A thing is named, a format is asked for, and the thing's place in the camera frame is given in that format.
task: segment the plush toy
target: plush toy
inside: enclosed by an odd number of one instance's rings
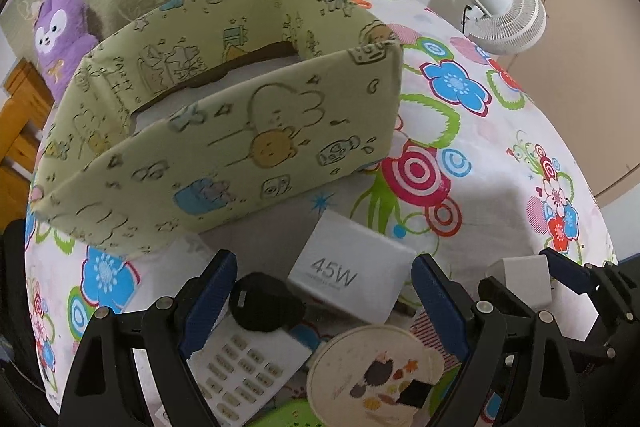
[[[73,78],[82,57],[98,44],[86,22],[83,0],[44,0],[34,26],[40,72],[56,102]]]

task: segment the white fan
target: white fan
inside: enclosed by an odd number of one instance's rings
[[[467,36],[487,53],[513,55],[542,37],[546,11],[541,0],[470,0],[477,16],[469,17]]]

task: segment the wooden chair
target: wooden chair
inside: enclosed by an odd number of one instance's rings
[[[31,180],[12,168],[12,160],[33,173],[40,145],[28,122],[42,130],[53,98],[36,68],[22,59],[4,83],[10,98],[0,109],[0,233],[14,219],[25,217]]]

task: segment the remote control button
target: remote control button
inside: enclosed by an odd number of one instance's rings
[[[231,360],[235,360],[235,359],[238,358],[238,352],[233,347],[229,346],[228,344],[225,344],[225,346],[222,348],[222,351]]]
[[[210,372],[212,372],[214,375],[216,375],[218,378],[220,378],[220,380],[225,381],[226,380],[226,374],[224,371],[220,371],[220,368],[215,365],[213,362],[209,362],[207,363],[207,367],[209,368]]]
[[[228,373],[232,373],[234,371],[233,365],[222,355],[216,355],[216,362],[218,362]]]
[[[255,382],[252,382],[251,380],[249,380],[248,378],[245,378],[242,381],[242,385],[244,385],[246,388],[250,389],[252,391],[252,393],[257,394],[258,396],[262,396],[264,394],[264,389],[261,388]]]
[[[260,351],[256,351],[255,349],[249,349],[248,355],[249,355],[249,358],[251,358],[255,363],[264,362],[264,357],[260,353]]]
[[[247,359],[240,359],[238,365],[242,367],[249,375],[252,375],[255,371],[255,365],[249,362]]]
[[[246,346],[248,346],[249,344],[247,343],[246,340],[244,340],[244,338],[242,338],[240,335],[234,335],[231,337],[231,342],[234,343],[234,346],[236,346],[240,351],[244,351],[244,349],[246,348]]]
[[[282,370],[274,363],[267,364],[267,371],[269,371],[270,375],[273,375],[276,378],[280,378],[282,376]]]
[[[240,400],[238,400],[231,393],[225,393],[224,396],[222,397],[222,399],[225,402],[227,402],[229,405],[232,405],[234,407],[238,407],[240,405]]]
[[[204,397],[205,400],[211,400],[211,398],[213,398],[211,396],[211,393],[207,391],[203,385],[198,384],[198,389],[202,393],[202,396]]]
[[[265,385],[266,387],[271,387],[273,385],[273,380],[267,377],[267,375],[265,375],[264,373],[258,373],[255,377],[255,380],[260,382],[262,385]]]
[[[231,421],[235,421],[238,420],[240,417],[238,416],[238,414],[236,413],[236,411],[233,411],[231,409],[229,409],[229,407],[227,407],[225,404],[223,403],[219,403],[216,406],[216,409],[218,409],[223,415],[225,415],[227,418],[229,418]]]
[[[242,396],[242,398],[247,400],[247,402],[255,403],[255,396],[249,393],[246,389],[243,389],[242,387],[238,387],[236,389],[236,393],[238,393],[240,396]]]
[[[210,389],[213,389],[213,392],[216,394],[219,394],[220,391],[222,391],[222,386],[216,382],[215,380],[213,380],[213,378],[207,378],[207,385],[209,386]]]

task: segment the flower-patterned tablecloth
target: flower-patterned tablecloth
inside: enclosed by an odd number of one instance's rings
[[[556,130],[509,73],[415,0],[354,0],[404,44],[402,95],[389,156],[377,165],[202,234],[212,251],[238,255],[241,274],[285,278],[326,208],[434,256],[475,294],[484,270],[502,257],[553,247],[579,263],[602,265],[614,252],[602,215]],[[124,262],[28,216],[25,237],[30,312],[40,368],[59,410],[84,328],[98,306],[145,309],[201,272],[210,251],[185,239]],[[402,293],[415,301],[410,283]],[[554,283],[551,311],[562,332],[588,333],[586,296]],[[444,350],[425,315],[412,330]],[[318,339],[330,337],[309,326]],[[434,396],[455,371],[446,372]],[[148,363],[137,355],[151,410],[160,405]],[[290,396],[301,396],[303,378]],[[495,399],[481,422],[491,423]]]

